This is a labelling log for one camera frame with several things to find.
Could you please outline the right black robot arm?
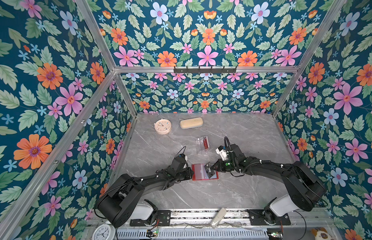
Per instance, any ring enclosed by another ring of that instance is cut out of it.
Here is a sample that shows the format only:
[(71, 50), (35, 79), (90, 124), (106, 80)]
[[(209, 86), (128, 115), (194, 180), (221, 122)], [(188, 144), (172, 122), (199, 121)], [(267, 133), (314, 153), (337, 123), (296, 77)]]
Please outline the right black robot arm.
[(209, 176), (217, 172), (236, 172), (235, 178), (261, 176), (284, 184), (288, 193), (269, 202), (258, 214), (269, 224), (296, 210), (310, 212), (327, 192), (319, 177), (302, 162), (283, 164), (246, 157), (238, 145), (230, 143), (228, 137), (224, 137), (224, 145), (218, 147), (216, 152), (221, 158), (213, 165), (205, 165)]

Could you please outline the dark grey credit card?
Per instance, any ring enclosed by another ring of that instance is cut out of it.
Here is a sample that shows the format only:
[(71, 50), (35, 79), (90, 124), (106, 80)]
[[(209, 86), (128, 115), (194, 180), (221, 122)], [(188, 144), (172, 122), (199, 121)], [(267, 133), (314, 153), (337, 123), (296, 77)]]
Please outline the dark grey credit card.
[(205, 164), (204, 169), (209, 179), (211, 179), (216, 174), (216, 171), (212, 169), (211, 163)]

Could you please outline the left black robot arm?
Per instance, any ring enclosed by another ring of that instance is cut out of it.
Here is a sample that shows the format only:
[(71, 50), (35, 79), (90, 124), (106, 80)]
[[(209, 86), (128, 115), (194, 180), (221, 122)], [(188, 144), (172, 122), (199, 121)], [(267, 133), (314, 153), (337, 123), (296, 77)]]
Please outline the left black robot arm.
[(142, 196), (164, 191), (174, 184), (191, 180), (194, 172), (185, 154), (177, 154), (165, 169), (146, 177), (121, 175), (98, 199), (95, 208), (115, 227), (121, 227), (133, 215)]

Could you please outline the red card holder wallet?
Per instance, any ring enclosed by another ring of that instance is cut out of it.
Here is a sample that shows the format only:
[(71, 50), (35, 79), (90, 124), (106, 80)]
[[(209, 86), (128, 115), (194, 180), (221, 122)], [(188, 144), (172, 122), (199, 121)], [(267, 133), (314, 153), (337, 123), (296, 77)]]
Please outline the red card holder wallet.
[(194, 175), (192, 177), (193, 181), (208, 181), (219, 179), (219, 175), (217, 172), (215, 172), (213, 175), (206, 172), (205, 164), (193, 164), (192, 171), (194, 172)]

